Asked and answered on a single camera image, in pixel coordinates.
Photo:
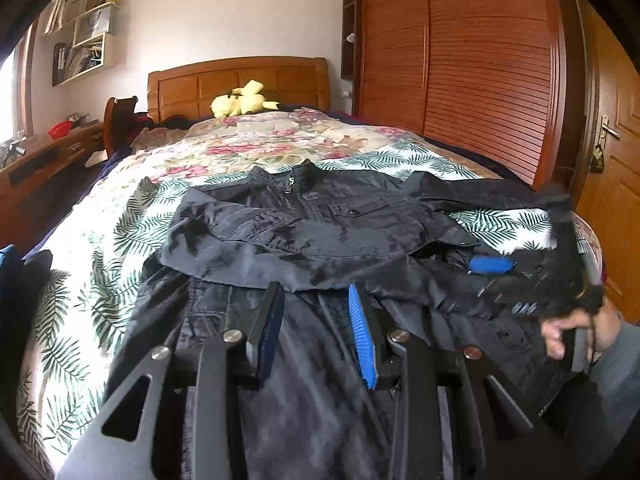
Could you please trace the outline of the grey sleeve forearm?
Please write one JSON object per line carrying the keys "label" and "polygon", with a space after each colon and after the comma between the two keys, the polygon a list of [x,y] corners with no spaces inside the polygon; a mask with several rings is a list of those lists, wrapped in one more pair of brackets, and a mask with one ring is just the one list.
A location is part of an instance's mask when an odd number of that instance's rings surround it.
{"label": "grey sleeve forearm", "polygon": [[639,329],[623,322],[589,375],[559,391],[544,421],[574,460],[579,479],[639,477]]}

